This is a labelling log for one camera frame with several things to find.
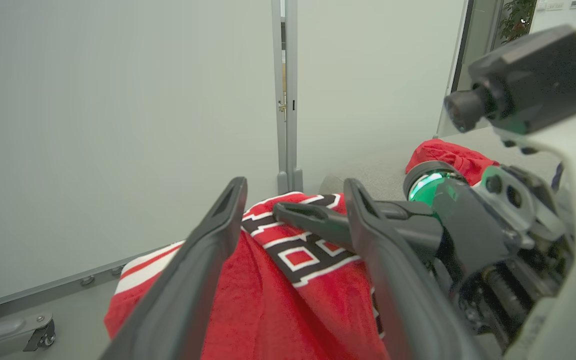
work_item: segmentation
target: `metal bracket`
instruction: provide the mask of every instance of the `metal bracket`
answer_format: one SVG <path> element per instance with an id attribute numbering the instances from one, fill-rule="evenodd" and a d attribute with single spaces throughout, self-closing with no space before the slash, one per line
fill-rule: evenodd
<path id="1" fill-rule="evenodd" d="M 292 190 L 295 192 L 304 191 L 304 172 L 301 168 L 292 171 Z"/>
<path id="2" fill-rule="evenodd" d="M 290 191 L 288 187 L 288 174 L 286 171 L 279 171 L 277 174 L 277 192 L 279 194 L 286 194 Z"/>
<path id="3" fill-rule="evenodd" d="M 31 350 L 24 349 L 23 351 L 35 351 L 37 347 L 48 347 L 52 345 L 55 341 L 53 313 L 46 311 L 32 316 L 0 321 L 0 341 L 30 331 L 34 331 L 34 333 L 25 348 Z"/>
<path id="4" fill-rule="evenodd" d="M 95 276 L 94 275 L 90 275 L 90 276 L 86 276 L 84 278 L 82 278 L 82 280 L 79 282 L 79 284 L 82 285 L 82 287 L 85 287 L 86 285 L 90 285 L 95 281 Z"/>
<path id="5" fill-rule="evenodd" d="M 473 190 L 518 232 L 522 248 L 534 248 L 534 235 L 554 242 L 566 233 L 566 225 L 555 210 L 544 203 L 554 205 L 550 186 L 536 175 L 516 166 L 489 166 L 481 183 L 484 186 L 473 187 Z M 532 189 L 541 189 L 541 196 L 545 198 L 538 198 Z"/>
<path id="6" fill-rule="evenodd" d="M 57 337 L 55 335 L 55 321 L 51 319 L 48 325 L 40 327 L 32 333 L 23 351 L 36 351 L 40 347 L 50 347 L 55 342 L 55 337 Z"/>

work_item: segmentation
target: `white stripe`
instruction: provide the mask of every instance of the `white stripe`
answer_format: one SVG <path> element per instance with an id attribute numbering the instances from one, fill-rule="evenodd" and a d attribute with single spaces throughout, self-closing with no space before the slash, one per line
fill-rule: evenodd
<path id="1" fill-rule="evenodd" d="M 304 201 L 299 201 L 299 203 L 300 203 L 300 204 L 310 204 L 310 203 L 312 203 L 313 201 L 322 200 L 323 198 L 324 198 L 324 196 L 321 196 L 320 194 L 318 194 L 318 195 L 313 196 L 313 197 L 311 197 L 311 198 L 307 198 L 307 199 L 304 200 Z"/>
<path id="2" fill-rule="evenodd" d="M 328 209 L 332 209 L 332 208 L 336 207 L 337 205 L 339 205 L 339 199 L 341 199 L 341 195 L 338 193 L 334 193 L 332 195 L 334 195 L 334 201 L 330 205 L 326 205 L 326 207 Z"/>
<path id="3" fill-rule="evenodd" d="M 301 234 L 298 234 L 298 235 L 282 237 L 281 239 L 276 239 L 276 240 L 270 241 L 269 243 L 265 244 L 263 246 L 263 248 L 268 249 L 271 246 L 276 246 L 277 244 L 286 243 L 286 242 L 292 242 L 293 240 L 297 240 L 297 239 L 302 239 L 305 242 L 306 237 L 308 237 L 308 235 L 310 235 L 310 234 L 311 234 L 310 231 L 305 231 L 305 232 L 302 232 Z"/>
<path id="4" fill-rule="evenodd" d="M 337 255 L 340 255 L 341 253 L 343 253 L 344 251 L 346 251 L 345 248 L 338 248 L 336 250 L 330 250 L 328 246 L 324 245 L 324 243 L 326 242 L 326 240 L 321 239 L 315 242 L 315 244 L 317 244 L 318 247 L 321 248 L 321 250 L 325 251 L 328 255 L 330 255 L 331 258 L 334 258 Z"/>
<path id="5" fill-rule="evenodd" d="M 161 255 L 163 253 L 166 253 L 166 251 L 169 251 L 170 249 L 174 248 L 175 246 L 180 246 L 181 244 L 185 243 L 186 240 L 181 240 L 178 241 L 174 244 L 169 244 L 168 246 L 165 246 L 163 248 L 160 248 L 156 251 L 153 251 L 151 253 L 148 253 L 147 255 L 141 256 L 141 257 L 137 257 L 134 260 L 131 260 L 131 262 L 128 262 L 128 264 L 126 264 L 123 269 L 121 270 L 121 273 L 123 274 L 125 271 L 127 271 L 128 269 L 134 268 L 139 264 L 144 264 L 145 262 L 147 262 L 150 259 L 153 259 L 155 256 Z"/>
<path id="6" fill-rule="evenodd" d="M 282 198 L 282 197 L 284 197 L 284 196 L 295 195 L 295 194 L 303 194 L 303 193 L 302 193 L 301 191 L 292 191 L 292 192 L 289 192 L 289 193 L 278 194 L 277 196 L 273 196 L 273 197 L 266 198 L 265 200 L 260 201 L 260 202 L 258 202 L 258 203 L 256 203 L 256 204 L 252 205 L 248 210 L 246 210 L 246 212 L 244 212 L 244 214 L 249 213 L 250 210 L 252 210 L 252 208 L 256 207 L 257 205 L 262 205 L 262 204 L 267 203 L 267 202 L 270 201 L 270 200 L 275 200 L 275 199 Z"/>
<path id="7" fill-rule="evenodd" d="M 241 219 L 241 221 L 247 221 L 247 220 L 249 220 L 249 219 L 259 220 L 259 219 L 262 219 L 262 218 L 265 218 L 265 217 L 271 217 L 271 216 L 273 216 L 273 212 L 272 212 L 272 211 L 262 212 L 262 213 L 259 214 L 259 215 L 250 214 L 250 215 L 244 216 L 244 217 Z"/>
<path id="8" fill-rule="evenodd" d="M 314 278 L 318 278 L 319 276 L 325 275 L 329 272 L 336 271 L 336 269 L 343 267 L 345 264 L 348 264 L 350 262 L 354 262 L 355 260 L 359 260 L 359 259 L 360 259 L 359 255 L 350 256 L 347 259 L 343 259 L 343 260 L 339 261 L 337 264 L 330 266 L 329 268 L 320 269 L 320 271 L 315 271 L 313 273 L 309 273 L 308 275 L 300 278 L 299 282 L 292 284 L 292 285 L 295 288 L 303 287 L 304 285 L 307 285 L 310 280 L 313 280 Z"/>
<path id="9" fill-rule="evenodd" d="M 130 290 L 157 275 L 160 273 L 160 271 L 166 269 L 166 266 L 169 264 L 170 260 L 172 260 L 176 253 L 177 250 L 172 251 L 168 255 L 162 256 L 162 258 L 154 261 L 152 264 L 149 264 L 143 269 L 139 269 L 138 271 L 135 271 L 134 273 L 131 273 L 130 275 L 122 278 L 119 280 L 119 284 L 117 284 L 117 289 L 114 291 L 114 293 L 119 294 L 121 292 L 125 292 L 126 290 Z"/>
<path id="10" fill-rule="evenodd" d="M 288 259 L 288 255 L 294 254 L 294 253 L 299 253 L 299 251 L 303 251 L 308 256 L 310 256 L 310 260 L 307 260 L 307 261 L 304 261 L 304 262 L 301 262 L 301 263 L 295 265 L 295 264 L 293 264 L 292 261 L 290 261 Z M 279 256 L 279 258 L 281 260 L 283 260 L 283 263 L 288 265 L 288 268 L 290 268 L 290 271 L 293 271 L 293 272 L 298 271 L 299 269 L 303 269 L 305 267 L 309 267 L 311 265 L 315 265 L 315 264 L 320 263 L 320 260 L 315 255 L 313 255 L 313 253 L 308 251 L 308 249 L 305 248 L 304 246 L 289 248 L 288 250 L 284 250 L 284 251 L 281 251 L 280 253 L 277 253 L 277 256 Z"/>
<path id="11" fill-rule="evenodd" d="M 266 230 L 266 229 L 274 228 L 275 226 L 279 226 L 279 225 L 284 225 L 284 223 L 281 221 L 277 221 L 274 223 L 269 223 L 268 225 L 261 225 L 260 227 L 258 227 L 253 232 L 250 232 L 250 235 L 252 235 L 254 237 L 254 235 L 259 235 L 259 234 L 263 233 L 264 230 Z"/>

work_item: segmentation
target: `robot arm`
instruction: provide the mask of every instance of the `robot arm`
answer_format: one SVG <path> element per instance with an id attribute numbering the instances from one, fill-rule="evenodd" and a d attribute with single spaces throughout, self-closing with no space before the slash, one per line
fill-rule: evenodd
<path id="1" fill-rule="evenodd" d="M 473 90 L 445 99 L 455 127 L 467 132 L 485 116 L 507 146 L 556 153 L 566 178 L 556 194 L 513 166 L 491 166 L 470 187 L 448 164 L 420 164 L 404 182 L 409 202 L 375 201 L 347 179 L 347 218 L 296 204 L 275 215 L 361 255 L 393 359 L 485 359 L 478 335 L 492 335 L 508 360 L 574 359 L 576 32 L 523 36 L 469 72 Z M 245 179 L 235 178 L 101 359 L 201 356 L 245 198 Z"/>

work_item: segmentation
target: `red cloth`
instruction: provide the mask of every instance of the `red cloth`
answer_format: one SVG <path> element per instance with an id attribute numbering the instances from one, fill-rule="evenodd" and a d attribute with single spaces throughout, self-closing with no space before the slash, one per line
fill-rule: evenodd
<path id="1" fill-rule="evenodd" d="M 450 164 L 468 180 L 468 184 L 471 186 L 482 180 L 482 175 L 487 167 L 499 166 L 499 162 L 491 160 L 475 150 L 441 139 L 432 139 L 422 142 L 414 150 L 406 166 L 406 174 L 417 164 L 432 160 Z"/>
<path id="2" fill-rule="evenodd" d="M 343 194 L 288 193 L 248 210 L 221 271 L 201 358 L 388 359 L 359 256 L 276 221 L 272 208 L 279 201 L 346 213 Z M 182 244 L 126 265 L 104 318 L 111 338 Z"/>

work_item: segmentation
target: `grey floor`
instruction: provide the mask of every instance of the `grey floor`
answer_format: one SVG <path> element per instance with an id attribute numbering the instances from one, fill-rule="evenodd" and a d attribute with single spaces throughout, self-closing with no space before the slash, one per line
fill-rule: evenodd
<path id="1" fill-rule="evenodd" d="M 0 305 L 0 319 L 52 312 L 57 335 L 51 347 L 34 352 L 21 351 L 30 333 L 0 341 L 0 360 L 97 359 L 110 342 L 103 319 L 115 292 L 117 278 L 107 276 L 95 282 L 87 287 L 79 284 L 64 286 L 59 290 L 60 294 L 53 291 L 53 294 L 35 296 L 29 299 L 30 303 L 19 300 Z"/>

